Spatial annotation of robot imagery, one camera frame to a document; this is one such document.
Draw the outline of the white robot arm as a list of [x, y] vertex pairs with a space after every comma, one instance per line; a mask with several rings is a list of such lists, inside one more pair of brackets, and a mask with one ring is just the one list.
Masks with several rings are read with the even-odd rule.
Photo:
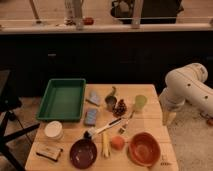
[[171, 124], [186, 101], [213, 118], [213, 88], [204, 84], [207, 78], [208, 71], [200, 63], [191, 63], [166, 74], [166, 87], [159, 95], [164, 125]]

